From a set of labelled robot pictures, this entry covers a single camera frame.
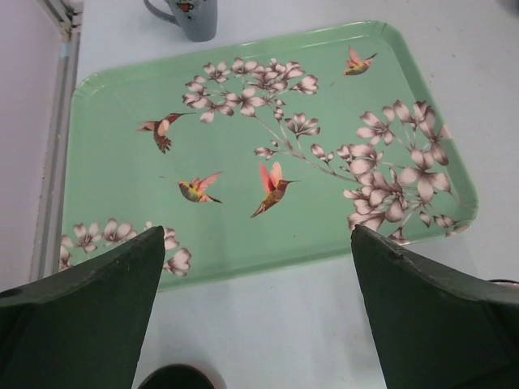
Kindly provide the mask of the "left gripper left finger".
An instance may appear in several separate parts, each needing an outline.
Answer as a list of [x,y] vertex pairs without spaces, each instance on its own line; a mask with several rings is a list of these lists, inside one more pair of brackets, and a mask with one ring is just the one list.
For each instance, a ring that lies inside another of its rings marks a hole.
[[3,388],[129,388],[165,259],[164,229],[1,294]]

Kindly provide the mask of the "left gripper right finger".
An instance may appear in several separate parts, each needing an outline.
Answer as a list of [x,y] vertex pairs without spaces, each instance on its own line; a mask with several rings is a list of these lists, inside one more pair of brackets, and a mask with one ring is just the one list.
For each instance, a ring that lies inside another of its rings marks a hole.
[[518,386],[518,287],[467,275],[360,225],[351,249],[387,387]]

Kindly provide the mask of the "dark brown gold mug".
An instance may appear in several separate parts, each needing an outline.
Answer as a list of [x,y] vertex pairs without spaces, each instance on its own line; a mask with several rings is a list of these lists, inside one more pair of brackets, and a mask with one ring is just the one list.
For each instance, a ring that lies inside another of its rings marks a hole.
[[188,364],[164,365],[149,374],[139,389],[223,389],[224,379],[211,370]]

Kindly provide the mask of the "grey tapered mug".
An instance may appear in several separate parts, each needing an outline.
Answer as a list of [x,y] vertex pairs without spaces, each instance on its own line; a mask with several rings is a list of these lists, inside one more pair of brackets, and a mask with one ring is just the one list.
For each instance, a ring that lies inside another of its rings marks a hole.
[[149,0],[143,3],[157,18],[180,27],[190,41],[210,41],[217,34],[217,0],[166,1],[170,13],[161,11]]

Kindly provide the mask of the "lilac mug black handle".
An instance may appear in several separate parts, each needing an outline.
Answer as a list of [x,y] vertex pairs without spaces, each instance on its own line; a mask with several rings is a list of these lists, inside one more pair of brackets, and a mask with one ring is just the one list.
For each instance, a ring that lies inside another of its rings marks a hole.
[[505,285],[505,286],[510,286],[510,287],[519,286],[519,282],[515,281],[515,280],[494,279],[494,280],[490,280],[490,282],[492,282],[493,284],[500,284],[500,285]]

